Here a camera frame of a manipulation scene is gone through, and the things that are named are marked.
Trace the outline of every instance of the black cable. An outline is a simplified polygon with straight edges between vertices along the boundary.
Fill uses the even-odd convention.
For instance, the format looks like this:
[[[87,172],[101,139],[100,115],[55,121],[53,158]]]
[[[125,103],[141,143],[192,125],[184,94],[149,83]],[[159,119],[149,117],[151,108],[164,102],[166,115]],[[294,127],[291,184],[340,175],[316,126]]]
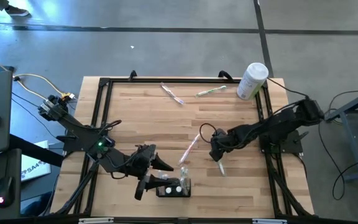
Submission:
[[[346,93],[358,93],[358,90],[345,91],[345,92],[343,92],[343,93],[340,93],[340,94],[334,96],[334,98],[333,98],[333,99],[331,100],[331,102],[329,103],[328,111],[331,109],[331,106],[333,105],[334,100],[335,100],[337,97],[339,97],[339,96],[341,96],[341,95],[343,95],[343,94],[346,94]]]
[[[306,170],[306,165],[305,162],[303,161],[303,159],[296,153],[293,153],[293,155],[295,157],[297,157],[299,159],[299,161],[301,161],[302,165],[303,165],[303,169],[305,170],[305,175],[306,175],[306,179],[308,178],[308,171]]]
[[[111,175],[111,178],[113,178],[114,180],[121,180],[121,179],[124,179],[125,177],[127,177],[126,174],[124,174],[122,177],[115,177],[112,172],[110,173],[110,175]]]
[[[57,185],[57,180],[58,180],[58,178],[59,178],[59,174],[56,176],[55,183],[53,184],[53,189],[52,189],[52,193],[50,194],[50,198],[49,198],[48,204],[47,204],[45,210],[40,214],[41,216],[44,216],[45,213],[47,212],[49,206],[52,205],[52,199],[53,199],[53,196],[55,195],[56,185]]]
[[[208,125],[208,126],[212,127],[214,129],[214,134],[216,134],[216,128],[212,124],[204,123],[200,126],[200,130],[198,131],[200,133],[201,139],[204,140],[204,142],[211,144],[210,141],[205,140],[205,138],[203,137],[203,132],[201,131],[201,129],[203,128],[204,125]]]
[[[27,112],[29,112],[29,114],[30,114],[31,116],[33,116],[40,124],[42,124],[42,126],[49,132],[49,134],[50,134],[52,137],[56,138],[56,137],[49,131],[49,129],[46,127],[46,125],[44,125],[43,122],[41,122],[34,114],[32,114],[29,110],[27,110],[24,106],[22,106],[22,105],[21,105],[20,103],[18,103],[16,100],[12,99],[12,101],[15,102],[15,103],[17,103],[19,106],[21,106],[21,107],[22,107],[23,109],[25,109]]]
[[[333,105],[333,103],[334,103],[334,100],[335,100],[337,97],[339,97],[339,96],[341,96],[341,95],[343,95],[343,94],[346,94],[346,93],[358,93],[358,90],[345,91],[345,92],[343,92],[343,93],[340,93],[340,94],[337,94],[336,96],[334,96],[334,98],[333,98],[333,99],[331,100],[331,102],[329,103],[328,110],[327,110],[326,113],[330,112],[330,111],[333,109],[333,108],[331,108],[331,107],[332,107],[332,105]],[[342,124],[340,121],[334,120],[334,122],[335,122],[336,124]]]
[[[130,158],[128,158],[127,161],[123,162],[121,165],[118,165],[118,166],[115,166],[115,165],[114,165],[114,163],[112,162],[112,159],[111,159],[111,157],[110,157],[109,154],[106,154],[106,157],[108,158],[110,164],[112,165],[112,167],[113,167],[114,169],[120,169],[120,168],[122,168],[123,166],[125,166],[126,164],[132,162],[132,160],[135,158],[135,156],[138,155],[139,153],[140,153],[140,150],[137,150],[136,153],[134,153],[133,155],[130,156]]]
[[[325,143],[324,143],[324,141],[323,141],[323,137],[322,137],[322,135],[321,135],[321,128],[320,128],[321,125],[320,125],[320,124],[321,124],[321,123],[318,124],[318,135],[319,135],[319,137],[320,137],[321,144],[323,145],[324,150],[327,152],[329,158],[331,158],[331,160],[332,160],[332,162],[334,163],[336,169],[337,169],[338,172],[340,173],[340,177],[341,177],[341,179],[342,179],[343,188],[342,188],[341,196],[339,196],[339,198],[335,197],[334,188],[333,188],[333,198],[334,198],[335,200],[340,200],[340,199],[342,199],[343,196],[345,195],[345,179],[343,178],[343,175],[341,174],[342,172],[341,172],[340,168],[339,168],[338,165],[336,164],[336,162],[335,162],[334,158],[332,157],[331,153],[329,153],[329,151],[328,151],[328,149],[327,149],[327,147],[326,147],[326,145],[325,145]]]
[[[69,103],[67,103],[67,105],[68,105],[69,107],[71,107],[73,110],[75,110],[75,108],[74,108],[72,105],[70,105]]]
[[[118,125],[118,124],[121,124],[121,122],[122,122],[121,120],[115,120],[115,121],[113,121],[113,122],[111,122],[111,123],[106,124],[106,125],[100,130],[100,132],[99,132],[98,134],[101,134],[104,130],[111,131],[113,127],[115,127],[115,126]]]
[[[20,99],[22,99],[22,100],[24,100],[24,101],[30,103],[31,105],[35,106],[36,108],[38,108],[38,106],[37,106],[35,103],[32,103],[32,102],[26,100],[25,98],[23,98],[23,97],[21,97],[21,96],[18,96],[18,95],[17,95],[16,93],[14,93],[14,92],[12,92],[12,94],[15,95],[16,97],[18,97],[18,98],[20,98]]]
[[[277,84],[277,85],[280,86],[281,88],[285,89],[286,91],[289,91],[289,92],[292,92],[292,93],[297,93],[297,94],[299,94],[299,95],[304,96],[306,99],[309,99],[309,98],[310,98],[308,95],[306,95],[306,94],[304,94],[304,93],[300,93],[300,92],[298,92],[298,91],[290,90],[289,88],[287,88],[287,87],[285,87],[285,86],[279,84],[278,82],[272,80],[271,78],[267,78],[267,79],[270,80],[270,81],[272,81],[272,82],[274,82],[275,84]]]
[[[352,167],[354,167],[354,166],[356,166],[356,165],[358,165],[358,162],[356,162],[356,163],[354,163],[354,164],[348,166],[346,169],[344,169],[342,172],[339,173],[339,176],[336,177],[336,180],[335,180],[334,185],[333,185],[333,194],[334,194],[334,189],[335,189],[336,183],[338,182],[338,179],[339,179],[340,177],[342,177],[342,179],[343,179],[343,173],[345,173],[345,172],[348,171],[350,168],[352,168]]]

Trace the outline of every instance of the black metal frame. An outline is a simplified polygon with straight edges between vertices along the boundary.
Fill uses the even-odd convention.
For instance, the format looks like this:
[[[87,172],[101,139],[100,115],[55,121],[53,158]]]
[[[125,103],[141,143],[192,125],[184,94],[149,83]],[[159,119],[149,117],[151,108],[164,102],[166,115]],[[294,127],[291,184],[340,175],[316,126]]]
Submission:
[[[62,155],[39,147],[13,134],[9,136],[9,150],[10,149],[21,149],[23,155],[33,157],[34,159],[39,159],[42,162],[46,162],[57,167],[62,166]]]
[[[104,104],[103,109],[103,115],[102,115],[102,123],[106,122],[107,120],[107,114],[111,99],[111,93],[114,83],[239,83],[240,79],[232,79],[232,78],[222,78],[223,75],[219,73],[219,78],[135,78],[137,75],[135,71],[132,72],[131,76],[129,78],[126,77],[117,77],[117,78],[100,78],[99,80],[99,87],[98,87],[98,93],[96,95],[96,102],[95,107],[93,111],[93,117],[92,117],[92,125],[96,123],[96,118],[98,117],[98,111],[101,104],[101,92],[103,90],[104,86],[108,86],[107,89],[107,95],[106,95],[106,101]],[[269,89],[267,85],[262,86],[262,91],[265,96],[265,102],[267,106],[267,114],[270,116],[273,114],[272,111],[272,105],[270,102],[270,95],[269,95]],[[256,94],[255,100],[257,103],[257,112],[259,116],[259,120],[262,121],[264,119],[264,111],[262,108],[262,101],[260,98],[260,93]],[[292,214],[292,209],[290,205],[290,200],[288,197],[283,194],[284,196],[284,205],[285,205],[285,213],[281,212],[280,205],[278,203],[278,195],[277,195],[277,189],[275,185],[275,179],[273,178],[272,173],[269,171],[269,166],[272,165],[272,154],[271,153],[264,153],[266,164],[267,164],[267,172],[268,172],[268,181],[270,185],[270,193],[272,196],[272,206],[273,206],[273,212],[274,217],[277,220],[287,220],[288,223],[358,223],[358,222],[352,222],[352,221],[344,221],[344,220],[333,220],[328,218],[319,218],[317,216],[294,216]],[[283,183],[285,184],[285,173],[283,169],[283,162],[281,153],[276,153],[276,162],[277,162],[277,170],[279,176],[282,178]],[[88,170],[88,163],[83,164],[83,166],[86,166],[86,169]],[[75,213],[77,215],[84,214],[90,217],[91,210],[92,210],[92,202],[94,199],[94,191],[96,190],[96,177],[97,172],[95,173],[94,177],[91,180],[91,185],[89,188],[89,194],[87,199],[87,206],[85,208],[84,213]],[[154,218],[154,217],[114,217],[114,222],[172,222],[172,223],[252,223],[253,219],[251,218]]]

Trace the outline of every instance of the metal stand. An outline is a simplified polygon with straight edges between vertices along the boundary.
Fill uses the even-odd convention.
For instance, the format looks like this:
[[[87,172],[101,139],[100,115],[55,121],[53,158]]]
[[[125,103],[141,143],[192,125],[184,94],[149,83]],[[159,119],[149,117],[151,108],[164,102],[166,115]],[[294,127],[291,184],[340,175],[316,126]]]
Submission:
[[[31,142],[23,140],[13,134],[9,137],[9,149],[21,149],[22,154],[39,159],[42,162],[49,163],[57,167],[62,166],[63,156],[48,149],[39,147]]]
[[[338,110],[335,110],[334,112],[327,114],[325,117],[325,121],[330,122],[336,118],[340,118],[342,120],[342,126],[345,130],[347,138],[350,141],[353,156],[354,156],[356,162],[358,162],[358,144],[357,144],[357,140],[356,140],[356,135],[352,131],[351,125],[349,125],[349,120],[347,118],[348,114],[351,114],[351,113],[358,114],[358,110],[356,110],[356,109],[358,109],[358,97],[356,99],[350,101],[346,105],[340,107]],[[356,172],[354,174],[350,174],[350,175],[344,175],[344,179],[345,180],[356,180],[356,179],[358,179],[358,172]]]

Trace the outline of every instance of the computer mouse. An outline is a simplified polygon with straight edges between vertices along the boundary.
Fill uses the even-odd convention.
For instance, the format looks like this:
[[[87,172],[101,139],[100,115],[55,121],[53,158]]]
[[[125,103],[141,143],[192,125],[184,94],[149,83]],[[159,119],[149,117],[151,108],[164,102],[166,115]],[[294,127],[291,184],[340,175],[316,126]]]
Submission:
[[[10,206],[15,200],[14,181],[13,177],[0,179],[0,208]]]

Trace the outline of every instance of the white cable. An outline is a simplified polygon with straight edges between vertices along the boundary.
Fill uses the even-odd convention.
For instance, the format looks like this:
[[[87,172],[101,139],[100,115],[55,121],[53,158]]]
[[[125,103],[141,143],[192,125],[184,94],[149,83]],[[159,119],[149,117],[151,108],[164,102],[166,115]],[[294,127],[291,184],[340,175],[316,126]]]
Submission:
[[[6,69],[6,68],[5,68],[3,65],[1,65],[1,64],[0,64],[0,67],[1,67],[3,70],[8,71],[8,69]],[[15,77],[26,76],[26,75],[28,75],[28,76],[33,76],[33,77],[37,77],[37,78],[41,78],[41,79],[45,80],[45,81],[46,81],[50,86],[52,86],[52,88],[55,89],[59,94],[61,94],[62,96],[64,95],[64,93],[61,92],[60,90],[58,90],[58,88],[56,88],[53,83],[51,83],[49,80],[47,80],[45,77],[43,77],[43,76],[41,76],[41,75],[36,75],[36,74],[18,74],[18,75],[13,75],[12,77],[15,78]],[[42,95],[40,95],[40,94],[38,94],[38,93],[36,93],[36,92],[34,92],[34,91],[32,91],[32,90],[29,90],[27,87],[24,86],[24,84],[23,84],[20,80],[18,80],[17,82],[23,87],[23,89],[25,89],[25,90],[28,91],[29,93],[32,93],[32,94],[34,94],[35,96],[38,96],[38,97],[40,97],[40,98],[43,99],[43,100],[47,100],[47,99],[46,99],[45,97],[43,97]]]
[[[62,93],[60,90],[58,90],[58,88],[56,88],[54,84],[52,84],[49,80],[47,80],[45,77],[43,77],[41,75],[36,75],[36,74],[31,74],[31,73],[14,75],[14,77],[20,77],[20,76],[33,76],[33,77],[41,78],[41,79],[45,80],[50,86],[52,86],[52,88],[54,88],[56,90],[56,92],[58,92],[62,96],[64,95],[64,93]]]

